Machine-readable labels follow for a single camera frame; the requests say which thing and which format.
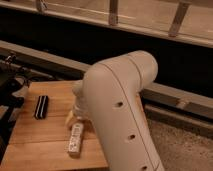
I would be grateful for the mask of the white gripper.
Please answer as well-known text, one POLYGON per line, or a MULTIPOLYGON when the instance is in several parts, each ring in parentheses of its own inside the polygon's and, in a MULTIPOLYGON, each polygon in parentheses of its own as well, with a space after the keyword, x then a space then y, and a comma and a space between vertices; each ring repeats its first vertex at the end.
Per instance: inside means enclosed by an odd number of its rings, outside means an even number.
POLYGON ((66 117, 65 125, 71 128, 77 122, 77 118, 89 120, 89 112, 83 95, 83 81, 77 80, 74 82, 72 92, 75 95, 75 102, 72 111, 66 117))

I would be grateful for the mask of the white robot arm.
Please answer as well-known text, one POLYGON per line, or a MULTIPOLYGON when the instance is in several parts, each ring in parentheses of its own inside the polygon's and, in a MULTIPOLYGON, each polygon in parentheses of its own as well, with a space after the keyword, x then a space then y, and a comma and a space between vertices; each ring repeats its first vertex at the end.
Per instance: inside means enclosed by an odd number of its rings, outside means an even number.
POLYGON ((146 51, 101 60, 73 85, 72 113, 90 120, 110 171, 165 171, 137 96, 156 78, 146 51))

